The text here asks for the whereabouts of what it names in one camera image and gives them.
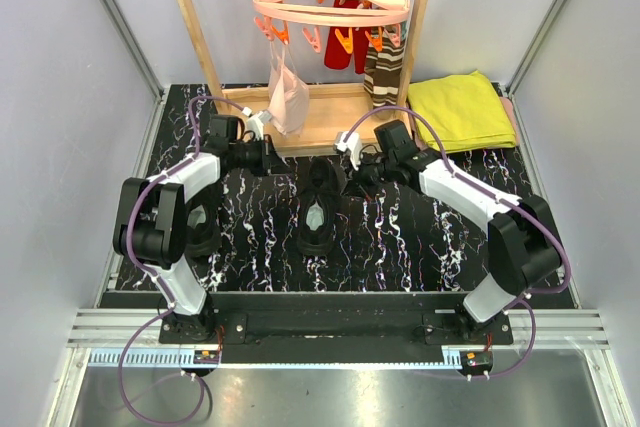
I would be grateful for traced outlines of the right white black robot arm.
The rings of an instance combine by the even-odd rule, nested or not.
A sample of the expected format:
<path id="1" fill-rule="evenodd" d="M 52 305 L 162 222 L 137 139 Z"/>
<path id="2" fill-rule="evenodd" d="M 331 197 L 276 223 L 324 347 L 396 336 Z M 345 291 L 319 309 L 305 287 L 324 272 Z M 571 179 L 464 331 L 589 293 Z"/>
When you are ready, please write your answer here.
<path id="1" fill-rule="evenodd" d="M 337 151 L 348 155 L 347 191 L 365 196 L 384 183 L 396 183 L 438 200 L 479 227 L 488 242 L 488 272 L 456 306 L 449 324 L 457 337 L 476 343 L 506 308 L 563 267 L 566 253 L 548 203 L 521 198 L 467 174 L 443 153 L 419 148 L 405 124 L 394 120 L 376 128 L 380 148 L 367 154 L 355 132 L 341 132 Z"/>

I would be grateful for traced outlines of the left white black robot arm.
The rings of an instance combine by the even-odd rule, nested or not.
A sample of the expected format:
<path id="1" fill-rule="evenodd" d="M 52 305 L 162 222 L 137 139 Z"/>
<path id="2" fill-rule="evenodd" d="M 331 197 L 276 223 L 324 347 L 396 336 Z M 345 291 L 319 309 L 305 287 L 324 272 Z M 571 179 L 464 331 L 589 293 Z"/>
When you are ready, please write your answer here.
<path id="1" fill-rule="evenodd" d="M 191 266 L 220 247 L 221 180 L 236 169 L 256 177 L 289 171 L 264 131 L 270 119 L 266 111 L 247 120 L 214 115 L 198 151 L 156 176 L 128 178 L 122 185 L 114 251 L 146 273 L 162 293 L 165 327 L 193 342 L 216 334 L 211 298 Z"/>

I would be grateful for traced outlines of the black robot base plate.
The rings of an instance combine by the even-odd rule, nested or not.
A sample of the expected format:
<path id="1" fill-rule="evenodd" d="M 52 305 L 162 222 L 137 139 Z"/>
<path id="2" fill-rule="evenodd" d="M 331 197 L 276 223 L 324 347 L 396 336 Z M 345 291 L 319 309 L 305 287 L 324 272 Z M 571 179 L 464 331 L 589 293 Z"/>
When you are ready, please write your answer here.
<path id="1" fill-rule="evenodd" d="M 457 293 L 217 293 L 197 330 L 165 321 L 162 344 L 222 343 L 230 368 L 451 367 L 455 348 L 507 347 L 508 318 L 474 327 Z"/>

